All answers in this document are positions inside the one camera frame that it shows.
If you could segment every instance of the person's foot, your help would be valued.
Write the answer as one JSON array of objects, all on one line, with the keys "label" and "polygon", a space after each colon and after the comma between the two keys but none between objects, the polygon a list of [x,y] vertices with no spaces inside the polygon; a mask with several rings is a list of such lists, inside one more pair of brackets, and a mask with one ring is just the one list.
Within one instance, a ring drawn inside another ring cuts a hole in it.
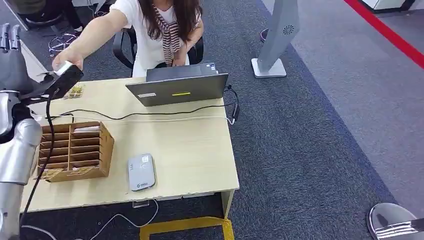
[{"label": "person's foot", "polygon": [[77,37],[79,37],[81,35],[81,33],[83,32],[84,28],[83,26],[78,27],[77,29],[73,30],[73,34]]},{"label": "person's foot", "polygon": [[267,39],[268,36],[268,28],[263,30],[262,32],[260,32],[260,41],[262,43],[265,43],[265,40]]}]

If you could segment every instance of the robot finger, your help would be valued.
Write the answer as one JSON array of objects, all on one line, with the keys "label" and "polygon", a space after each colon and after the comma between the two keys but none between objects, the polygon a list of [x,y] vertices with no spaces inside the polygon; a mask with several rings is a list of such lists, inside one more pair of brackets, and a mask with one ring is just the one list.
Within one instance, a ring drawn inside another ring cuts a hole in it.
[{"label": "robot finger", "polygon": [[11,28],[9,23],[3,24],[1,28],[1,35],[0,35],[0,49],[3,49],[4,51],[9,51],[11,48],[9,43],[9,29]]},{"label": "robot finger", "polygon": [[19,33],[21,32],[21,27],[19,25],[14,25],[12,31],[10,32],[10,49],[21,51],[21,41]]}]

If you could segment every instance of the chair leg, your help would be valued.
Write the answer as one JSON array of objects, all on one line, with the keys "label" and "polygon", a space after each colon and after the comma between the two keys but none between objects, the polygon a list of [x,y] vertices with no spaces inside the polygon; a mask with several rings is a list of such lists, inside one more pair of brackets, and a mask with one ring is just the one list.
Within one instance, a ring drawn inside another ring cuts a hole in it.
[{"label": "chair leg", "polygon": [[77,36],[69,33],[62,34],[54,25],[51,26],[51,29],[57,37],[53,38],[48,43],[48,51],[50,52],[50,57],[54,57],[55,52],[62,52],[65,50],[65,48],[67,48],[72,43],[72,41],[77,38]]}]

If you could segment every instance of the portable wifi device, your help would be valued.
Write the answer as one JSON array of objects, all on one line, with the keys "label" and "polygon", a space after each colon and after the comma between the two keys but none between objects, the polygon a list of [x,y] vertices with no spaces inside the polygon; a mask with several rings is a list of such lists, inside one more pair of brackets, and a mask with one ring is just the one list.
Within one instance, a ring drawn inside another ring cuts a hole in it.
[{"label": "portable wifi device", "polygon": [[155,185],[155,168],[150,154],[132,157],[128,160],[129,189],[140,191]]}]

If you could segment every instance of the desk leg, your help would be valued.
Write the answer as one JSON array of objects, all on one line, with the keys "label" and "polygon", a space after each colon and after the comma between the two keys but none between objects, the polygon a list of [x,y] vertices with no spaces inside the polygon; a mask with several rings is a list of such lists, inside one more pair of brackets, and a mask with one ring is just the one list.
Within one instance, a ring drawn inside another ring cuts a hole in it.
[{"label": "desk leg", "polygon": [[221,192],[222,210],[224,213],[224,219],[228,219],[228,214],[230,213],[231,202],[233,201],[233,197],[234,197],[234,190]]}]

